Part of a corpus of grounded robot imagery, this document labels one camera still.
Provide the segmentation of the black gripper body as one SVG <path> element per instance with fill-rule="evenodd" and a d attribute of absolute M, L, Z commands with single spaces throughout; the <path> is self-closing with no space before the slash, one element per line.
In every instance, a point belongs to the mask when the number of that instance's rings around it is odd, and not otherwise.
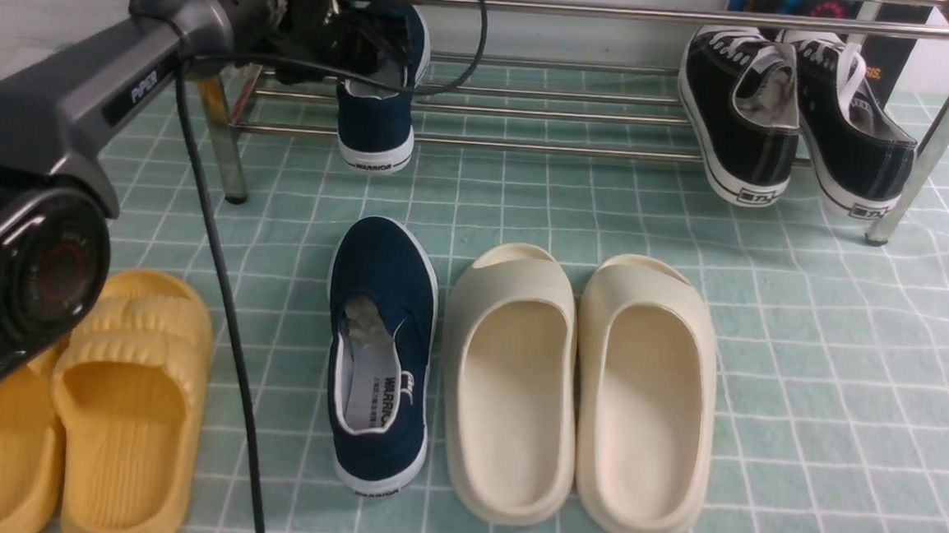
<path fill-rule="evenodd" d="M 272 38 L 277 55 L 329 68 L 318 73 L 294 65 L 273 67 L 286 86 L 320 83 L 333 77 L 338 85 L 347 74 L 370 76 L 388 61 L 390 40 L 366 8 L 350 0 L 285 0 L 286 12 Z"/>

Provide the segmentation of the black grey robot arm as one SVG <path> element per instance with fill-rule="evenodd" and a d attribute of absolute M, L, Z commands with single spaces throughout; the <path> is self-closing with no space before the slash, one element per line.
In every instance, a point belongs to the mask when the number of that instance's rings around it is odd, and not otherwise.
<path fill-rule="evenodd" d="M 283 58 L 370 75 L 398 54 L 348 0 L 130 0 L 128 12 L 0 80 L 0 381 L 99 297 L 120 209 L 100 153 L 175 76 Z"/>

